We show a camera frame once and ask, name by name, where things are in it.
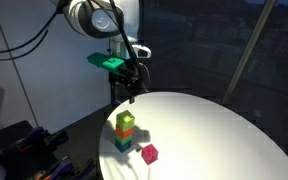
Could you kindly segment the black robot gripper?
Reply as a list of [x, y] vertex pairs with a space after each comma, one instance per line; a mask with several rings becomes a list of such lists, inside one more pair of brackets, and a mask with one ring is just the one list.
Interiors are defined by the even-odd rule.
[[[124, 88], [130, 95], [129, 104], [135, 102], [136, 94], [147, 92], [143, 76], [140, 74], [138, 68], [134, 65], [125, 65], [126, 69], [122, 70], [117, 76], [117, 87]], [[111, 96], [116, 96], [116, 81], [110, 81]]]

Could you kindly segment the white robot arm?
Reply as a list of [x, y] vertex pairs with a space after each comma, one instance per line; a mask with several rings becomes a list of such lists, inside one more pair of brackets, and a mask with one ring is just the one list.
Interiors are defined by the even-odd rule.
[[109, 72], [112, 89], [125, 88], [130, 104], [147, 91], [139, 60], [150, 58], [152, 52], [138, 43], [139, 0], [55, 0], [54, 4], [78, 34], [109, 39], [109, 53], [95, 52], [87, 61]]

